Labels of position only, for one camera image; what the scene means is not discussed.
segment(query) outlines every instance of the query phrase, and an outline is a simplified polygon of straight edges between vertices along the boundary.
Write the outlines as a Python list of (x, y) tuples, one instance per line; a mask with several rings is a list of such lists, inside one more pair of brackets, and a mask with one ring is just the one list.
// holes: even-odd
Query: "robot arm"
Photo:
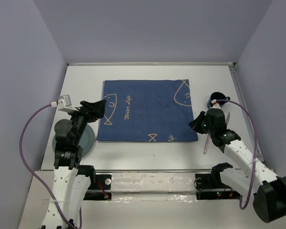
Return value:
[(91, 183), (95, 183), (93, 166), (80, 166), (82, 147), (80, 139), (86, 125), (104, 117), (106, 100), (96, 103), (81, 101), (79, 108), (71, 106), (68, 95), (59, 97), (52, 107), (67, 112), (71, 118), (62, 119), (55, 124), (55, 160), (53, 193), (56, 200), (51, 199), (41, 229), (64, 229), (68, 225), (60, 216), (55, 205), (57, 203), (69, 223), (76, 225), (82, 201)]
[[(200, 134), (209, 134), (213, 144), (241, 168), (242, 172), (225, 166), (215, 170), (217, 174), (214, 176), (220, 183), (246, 195), (250, 189), (247, 177), (252, 174), (253, 154), (237, 133), (227, 129), (224, 112), (218, 106), (207, 112), (202, 111), (189, 126)], [(252, 190), (253, 207), (262, 221), (271, 222), (286, 215), (286, 177), (279, 177), (258, 159), (255, 159)]]

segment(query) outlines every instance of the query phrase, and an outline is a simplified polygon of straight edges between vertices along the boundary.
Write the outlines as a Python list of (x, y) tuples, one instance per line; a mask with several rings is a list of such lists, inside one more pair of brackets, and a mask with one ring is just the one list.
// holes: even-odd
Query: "gray wall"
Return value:
[(34, 0), (67, 62), (236, 62), (271, 0)]
[(286, 176), (286, 0), (274, 0), (236, 72), (266, 163)]
[[(31, 183), (18, 140), (29, 116), (60, 93), (65, 61), (34, 2), (0, 0), (0, 229), (18, 228)], [(29, 127), (24, 152), (39, 168), (53, 113), (42, 112)]]

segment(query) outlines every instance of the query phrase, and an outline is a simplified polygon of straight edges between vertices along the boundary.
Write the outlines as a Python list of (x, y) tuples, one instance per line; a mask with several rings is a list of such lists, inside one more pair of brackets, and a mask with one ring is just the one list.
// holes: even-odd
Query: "towel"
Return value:
[(104, 81), (105, 116), (97, 140), (190, 142), (198, 136), (189, 80)]

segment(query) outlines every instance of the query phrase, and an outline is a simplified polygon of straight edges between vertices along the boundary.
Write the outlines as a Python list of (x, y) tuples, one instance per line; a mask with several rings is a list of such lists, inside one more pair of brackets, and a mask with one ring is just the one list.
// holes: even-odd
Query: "bolt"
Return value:
[(106, 180), (105, 180), (105, 185), (110, 185), (111, 184), (111, 180), (109, 179), (109, 178), (107, 178)]

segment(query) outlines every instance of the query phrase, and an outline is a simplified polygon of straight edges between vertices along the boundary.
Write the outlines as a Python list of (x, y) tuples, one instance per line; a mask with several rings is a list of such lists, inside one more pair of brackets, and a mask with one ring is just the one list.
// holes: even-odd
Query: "mug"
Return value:
[[(216, 99), (216, 100), (218, 100), (218, 99), (225, 99), (225, 100), (230, 100), (230, 97), (229, 96), (225, 96), (224, 94), (222, 94), (221, 92), (214, 92), (214, 93), (212, 93), (211, 94), (211, 96), (210, 96), (210, 98), (209, 98), (209, 101), (208, 101), (208, 103), (207, 103), (207, 107), (208, 107), (208, 109), (210, 109), (212, 106), (213, 106), (213, 104), (212, 104), (212, 100), (214, 100), (214, 99)], [(223, 107), (223, 105), (226, 103), (226, 102), (218, 102), (219, 103), (219, 105), (220, 105), (220, 107)]]

